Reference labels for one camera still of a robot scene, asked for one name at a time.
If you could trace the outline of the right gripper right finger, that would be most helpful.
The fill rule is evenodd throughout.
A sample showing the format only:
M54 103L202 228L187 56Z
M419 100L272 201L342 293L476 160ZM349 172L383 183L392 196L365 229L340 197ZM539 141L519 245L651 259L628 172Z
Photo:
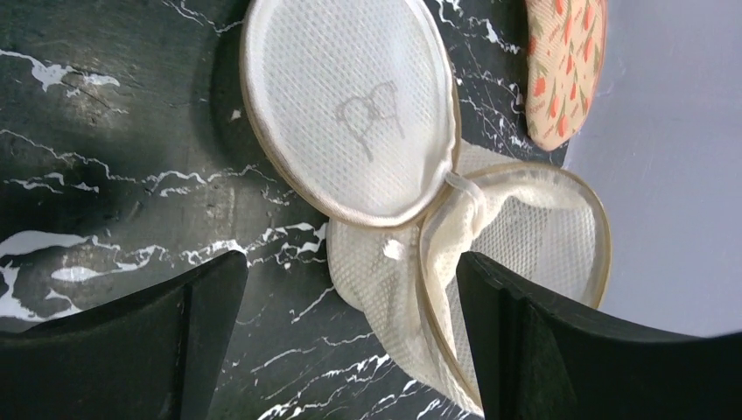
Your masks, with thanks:
M487 419L738 419L741 336L594 310L464 253L456 270Z

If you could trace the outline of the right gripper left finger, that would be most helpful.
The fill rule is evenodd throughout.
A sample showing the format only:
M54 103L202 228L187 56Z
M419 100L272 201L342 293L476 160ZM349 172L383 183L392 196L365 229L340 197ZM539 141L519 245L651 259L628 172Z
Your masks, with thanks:
M249 270L230 251L93 309L1 336L4 419L203 419Z

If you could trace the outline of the white mesh laundry bag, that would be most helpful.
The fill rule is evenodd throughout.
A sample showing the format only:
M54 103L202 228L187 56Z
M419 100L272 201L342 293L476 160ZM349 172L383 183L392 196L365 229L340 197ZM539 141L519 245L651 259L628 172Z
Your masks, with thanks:
M469 250L599 305L611 262L600 200L563 169L462 139L424 2L254 1L241 55L262 149L330 220L335 290L411 378L483 412L456 284Z

